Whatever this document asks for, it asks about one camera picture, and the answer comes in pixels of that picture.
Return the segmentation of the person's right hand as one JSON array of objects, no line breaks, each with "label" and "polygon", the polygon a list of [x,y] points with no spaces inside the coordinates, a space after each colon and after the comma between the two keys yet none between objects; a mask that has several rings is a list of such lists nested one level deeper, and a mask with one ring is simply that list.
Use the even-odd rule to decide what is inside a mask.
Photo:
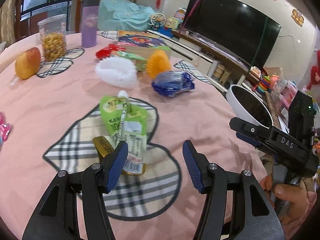
[{"label": "person's right hand", "polygon": [[286,239],[291,239],[300,229],[308,215],[310,214],[317,200],[317,194],[306,190],[304,183],[300,186],[277,184],[273,187],[271,175],[266,176],[260,185],[268,199],[270,193],[281,200],[290,202],[287,213],[279,217]]}]

